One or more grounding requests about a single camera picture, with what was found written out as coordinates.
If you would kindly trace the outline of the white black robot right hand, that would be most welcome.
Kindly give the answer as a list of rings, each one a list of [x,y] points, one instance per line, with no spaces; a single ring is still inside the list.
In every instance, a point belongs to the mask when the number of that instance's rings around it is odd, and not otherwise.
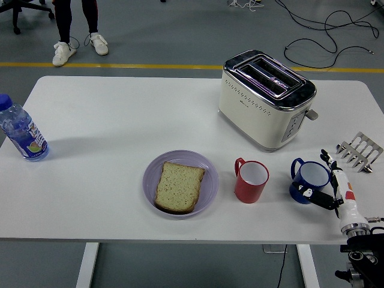
[[[329,183],[334,189],[334,195],[330,196],[320,191],[317,186],[304,184],[302,181],[293,181],[293,187],[305,200],[322,208],[335,210],[342,234],[349,238],[369,234],[368,220],[358,212],[347,175],[324,149],[321,150],[320,157],[330,169]]]

